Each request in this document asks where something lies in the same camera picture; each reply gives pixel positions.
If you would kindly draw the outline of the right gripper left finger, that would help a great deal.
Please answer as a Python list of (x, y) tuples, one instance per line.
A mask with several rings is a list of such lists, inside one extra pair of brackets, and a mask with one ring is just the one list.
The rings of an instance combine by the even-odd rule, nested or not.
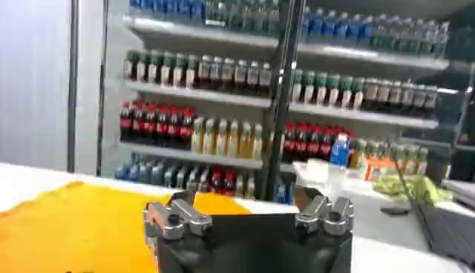
[(148, 203), (142, 210), (146, 240), (181, 240), (186, 231), (204, 237), (212, 227), (212, 217), (194, 208), (195, 190), (174, 193), (162, 203)]

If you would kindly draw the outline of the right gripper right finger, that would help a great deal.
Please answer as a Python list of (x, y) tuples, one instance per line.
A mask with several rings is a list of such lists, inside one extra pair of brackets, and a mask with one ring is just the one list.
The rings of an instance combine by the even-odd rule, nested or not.
[(349, 198), (338, 197), (335, 202), (316, 188), (295, 186), (293, 198), (299, 212), (295, 227), (311, 234), (323, 229), (332, 236), (343, 236), (353, 231), (354, 208)]

